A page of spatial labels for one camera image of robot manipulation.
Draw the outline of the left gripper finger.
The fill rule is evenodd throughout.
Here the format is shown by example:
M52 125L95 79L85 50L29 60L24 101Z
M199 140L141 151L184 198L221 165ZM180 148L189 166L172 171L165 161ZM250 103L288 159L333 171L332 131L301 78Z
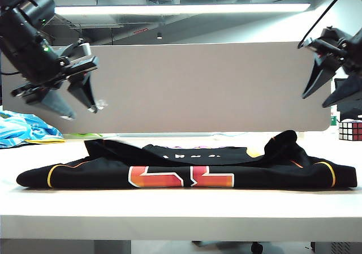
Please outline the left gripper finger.
M98 108L92 92L91 73L81 72L72 75L68 81L70 82L70 85L67 88L68 92L86 106L90 112L96 113Z
M71 106L55 90L40 89L26 96L26 104L52 113L67 120L76 118Z

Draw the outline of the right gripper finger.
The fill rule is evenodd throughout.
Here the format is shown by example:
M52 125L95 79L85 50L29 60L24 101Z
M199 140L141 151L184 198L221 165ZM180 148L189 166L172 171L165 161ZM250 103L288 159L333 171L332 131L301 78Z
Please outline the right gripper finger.
M337 60L331 55L314 55L314 64L302 98L307 98L332 79L336 74Z
M334 79L335 90L322 103L322 107L330 107L346 101L361 99L361 76L350 75L348 78Z

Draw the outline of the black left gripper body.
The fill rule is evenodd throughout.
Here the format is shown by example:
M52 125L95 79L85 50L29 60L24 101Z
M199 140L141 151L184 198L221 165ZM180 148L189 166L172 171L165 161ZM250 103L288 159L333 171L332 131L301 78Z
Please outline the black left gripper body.
M11 92L14 97L25 97L42 88L58 89L65 80L98 65L84 40L58 50L46 40L28 40L11 53L11 62L28 81Z

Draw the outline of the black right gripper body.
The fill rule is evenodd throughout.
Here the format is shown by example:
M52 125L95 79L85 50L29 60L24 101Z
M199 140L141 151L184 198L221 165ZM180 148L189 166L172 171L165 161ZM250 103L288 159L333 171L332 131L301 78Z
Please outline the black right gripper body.
M316 68L349 68L350 61L346 50L343 46L347 43L345 34L333 26L326 27L318 38L311 38L309 34L313 30L311 27L297 48L306 48L313 52L314 67Z

